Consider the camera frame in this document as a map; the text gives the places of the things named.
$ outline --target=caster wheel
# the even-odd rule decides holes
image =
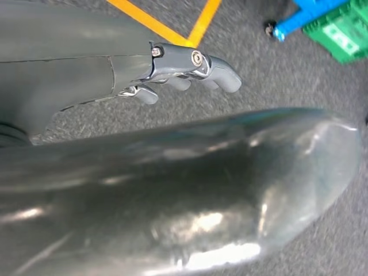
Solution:
[[[271,20],[264,24],[264,31],[268,37],[274,37],[274,29],[276,27],[277,22]]]

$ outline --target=screw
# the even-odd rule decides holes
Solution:
[[[155,58],[162,56],[162,51],[159,47],[154,47],[152,49],[152,56],[153,56]]]
[[[274,30],[276,27],[277,22],[274,20],[269,20],[267,22],[265,22],[263,24],[264,26],[264,31],[265,34],[268,37],[273,37],[274,36]]]
[[[192,62],[195,66],[201,66],[203,62],[203,56],[200,51],[194,50],[192,52]]]

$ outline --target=robotic hand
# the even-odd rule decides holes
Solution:
[[[152,55],[152,71],[149,76],[136,80],[136,85],[127,87],[118,95],[155,104],[158,96],[146,83],[167,84],[185,91],[190,87],[192,80],[198,80],[210,90],[219,87],[228,93],[236,92],[242,84],[228,63],[192,48],[152,43]]]

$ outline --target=white label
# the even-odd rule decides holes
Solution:
[[[345,51],[348,55],[352,55],[359,50],[359,46],[354,41],[347,37],[342,32],[339,28],[337,28],[335,24],[330,24],[323,29],[324,33],[330,39],[340,46],[342,50]]]

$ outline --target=metal cylinder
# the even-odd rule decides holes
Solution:
[[[0,151],[2,275],[156,276],[249,262],[357,172],[356,128],[280,109]]]

